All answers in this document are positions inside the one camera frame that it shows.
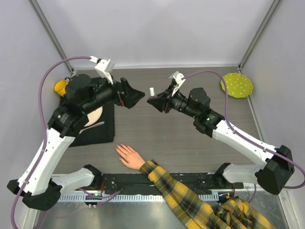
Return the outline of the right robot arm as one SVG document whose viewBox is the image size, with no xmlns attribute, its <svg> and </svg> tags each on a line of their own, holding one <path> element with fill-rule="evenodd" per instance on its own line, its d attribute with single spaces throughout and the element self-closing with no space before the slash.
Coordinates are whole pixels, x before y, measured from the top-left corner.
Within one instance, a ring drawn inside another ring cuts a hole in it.
<svg viewBox="0 0 305 229">
<path fill-rule="evenodd" d="M 174 109 L 193 118 L 196 130 L 239 151 L 253 164 L 224 163 L 216 171 L 216 185 L 227 188 L 232 183 L 258 184 L 265 191 L 278 195 L 295 169 L 289 160 L 292 153 L 286 146 L 276 148 L 243 132 L 210 108 L 211 99 L 203 88 L 194 88 L 185 97 L 175 87 L 155 94 L 150 88 L 148 104 L 168 113 Z"/>
</svg>

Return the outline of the white nail polish cap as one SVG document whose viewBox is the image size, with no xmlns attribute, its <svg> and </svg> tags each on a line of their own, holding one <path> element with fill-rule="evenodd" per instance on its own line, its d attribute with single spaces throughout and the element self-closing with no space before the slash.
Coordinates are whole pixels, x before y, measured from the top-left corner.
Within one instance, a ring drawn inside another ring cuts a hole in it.
<svg viewBox="0 0 305 229">
<path fill-rule="evenodd" d="M 150 91 L 150 96 L 155 96 L 155 92 L 154 92 L 153 87 L 149 88 L 149 91 Z"/>
</svg>

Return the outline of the yellow plaid sleeve forearm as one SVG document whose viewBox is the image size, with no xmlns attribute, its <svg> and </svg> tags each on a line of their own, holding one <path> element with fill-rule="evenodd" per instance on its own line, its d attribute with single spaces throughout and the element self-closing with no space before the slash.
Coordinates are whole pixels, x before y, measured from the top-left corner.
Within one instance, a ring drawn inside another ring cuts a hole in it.
<svg viewBox="0 0 305 229">
<path fill-rule="evenodd" d="M 151 181 L 165 179 L 165 190 L 159 187 L 164 200 L 175 216 L 188 229 L 275 229 L 261 213 L 240 198 L 230 198 L 217 210 L 154 161 L 147 161 L 140 171 Z"/>
</svg>

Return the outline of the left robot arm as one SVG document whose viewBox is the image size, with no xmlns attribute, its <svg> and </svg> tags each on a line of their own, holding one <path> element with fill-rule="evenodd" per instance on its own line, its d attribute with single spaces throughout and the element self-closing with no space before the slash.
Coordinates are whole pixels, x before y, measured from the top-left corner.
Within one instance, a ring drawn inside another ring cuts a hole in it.
<svg viewBox="0 0 305 229">
<path fill-rule="evenodd" d="M 145 93 L 132 88 L 125 78 L 108 82 L 106 78 L 91 78 L 86 74 L 72 77 L 65 86 L 63 103 L 54 110 L 45 130 L 41 148 L 26 172 L 11 180 L 7 188 L 22 196 L 23 203 L 32 209 L 47 211 L 66 193 L 82 187 L 97 190 L 102 173 L 92 165 L 53 178 L 52 174 L 63 153 L 89 122 L 88 114 L 113 103 L 133 108 Z"/>
</svg>

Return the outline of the mannequin hand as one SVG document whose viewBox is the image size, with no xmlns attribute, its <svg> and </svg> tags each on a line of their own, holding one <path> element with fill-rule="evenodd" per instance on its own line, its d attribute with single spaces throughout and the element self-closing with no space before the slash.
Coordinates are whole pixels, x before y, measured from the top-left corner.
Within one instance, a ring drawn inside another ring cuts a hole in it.
<svg viewBox="0 0 305 229">
<path fill-rule="evenodd" d="M 145 160 L 133 148 L 127 145 L 117 145 L 116 151 L 120 155 L 120 161 L 128 168 L 140 170 Z"/>
</svg>

